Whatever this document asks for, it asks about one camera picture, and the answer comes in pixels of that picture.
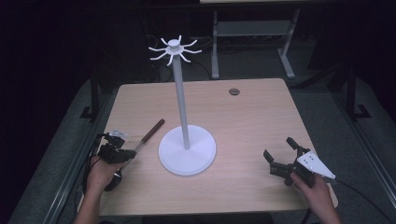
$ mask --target brown handle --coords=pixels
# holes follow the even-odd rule
[[[160,121],[158,121],[158,123],[146,134],[146,136],[143,137],[142,143],[146,143],[150,137],[155,134],[161,128],[161,126],[163,126],[164,123],[165,120],[160,119]]]

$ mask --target table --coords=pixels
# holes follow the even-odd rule
[[[239,95],[231,95],[236,88]],[[306,208],[302,195],[270,175],[262,156],[291,163],[296,152],[288,136],[314,150],[289,90],[282,79],[244,79],[184,83],[189,124],[207,129],[217,155],[202,173],[179,176],[160,162],[159,144],[180,125],[174,83],[124,85],[111,111],[106,132],[129,134],[133,148],[160,120],[156,132],[123,170],[123,179],[102,196],[101,216],[209,214],[285,211]],[[338,204],[332,192],[334,204]]]

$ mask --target hand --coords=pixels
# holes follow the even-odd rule
[[[341,223],[332,204],[329,186],[320,175],[314,174],[314,186],[312,188],[309,188],[295,173],[291,173],[290,178],[293,180],[294,186],[303,193],[309,208],[318,216],[322,224]]]
[[[91,159],[91,170],[87,179],[87,192],[102,193],[116,173],[126,162],[109,164],[98,156]]]

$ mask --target white round base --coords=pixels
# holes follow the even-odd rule
[[[205,170],[216,156],[216,142],[207,130],[188,125],[190,149],[184,148],[181,126],[167,133],[160,143],[163,166],[177,175],[196,175]]]

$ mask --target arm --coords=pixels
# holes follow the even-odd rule
[[[309,208],[318,216],[322,224],[341,224],[341,219],[332,204],[329,186],[320,175],[314,174],[312,189],[297,174],[291,173],[290,178],[296,188],[303,193]]]
[[[102,192],[111,182],[114,173],[116,173],[124,163],[108,164],[100,160],[98,156],[94,156],[91,160],[91,171],[87,179],[87,189],[84,199],[79,208],[75,224],[98,223],[99,204]]]

